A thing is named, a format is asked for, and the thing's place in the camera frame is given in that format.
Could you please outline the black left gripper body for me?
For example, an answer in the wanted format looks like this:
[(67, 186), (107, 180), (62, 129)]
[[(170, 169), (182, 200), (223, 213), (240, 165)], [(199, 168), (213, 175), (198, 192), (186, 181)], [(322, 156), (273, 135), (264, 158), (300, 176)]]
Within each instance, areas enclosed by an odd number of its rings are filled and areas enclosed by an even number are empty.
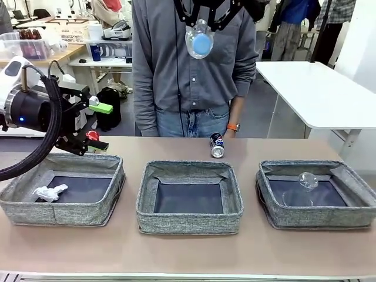
[[(89, 106), (90, 88), (86, 85), (59, 82), (62, 98), (61, 137), (77, 136), (81, 111)], [(43, 86), (24, 92), (18, 84), (11, 92), (11, 123), (17, 127), (46, 132), (51, 119), (51, 103)]]

